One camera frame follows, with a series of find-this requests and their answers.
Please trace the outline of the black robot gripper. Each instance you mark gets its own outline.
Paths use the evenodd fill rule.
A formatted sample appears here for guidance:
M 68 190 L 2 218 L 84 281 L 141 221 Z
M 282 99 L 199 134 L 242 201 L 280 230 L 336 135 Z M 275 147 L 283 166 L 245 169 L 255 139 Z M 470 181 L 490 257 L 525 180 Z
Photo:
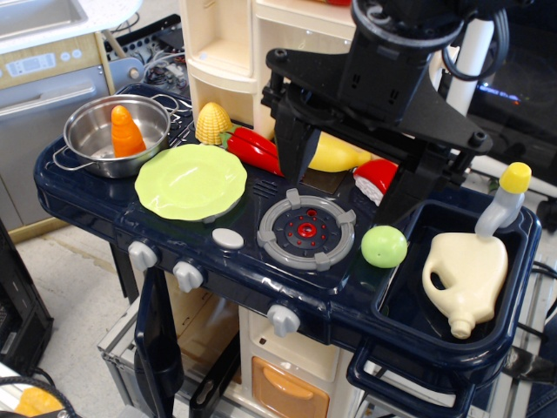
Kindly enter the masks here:
M 262 102 L 275 120 L 286 180 L 298 183 L 304 176 L 319 141 L 315 131 L 381 156 L 416 156 L 426 148 L 415 165 L 399 165 L 375 213 L 376 225 L 392 226 L 446 185 L 448 149 L 487 153 L 490 137 L 443 100 L 428 75 L 433 54 L 459 32 L 458 25 L 358 27 L 347 53 L 268 51 L 271 78 Z

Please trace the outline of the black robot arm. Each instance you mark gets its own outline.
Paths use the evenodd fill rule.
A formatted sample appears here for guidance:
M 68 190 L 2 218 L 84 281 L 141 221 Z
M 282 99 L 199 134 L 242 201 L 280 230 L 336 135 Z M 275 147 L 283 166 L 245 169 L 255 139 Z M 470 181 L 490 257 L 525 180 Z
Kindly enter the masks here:
M 509 1 L 355 1 L 351 49 L 327 55 L 274 49 L 262 102 L 275 121 L 281 172 L 303 177 L 321 132 L 398 165 L 374 221 L 393 225 L 446 185 L 460 185 L 491 138 L 433 88 L 435 52 L 475 18 L 494 24 L 498 69 L 508 51 Z

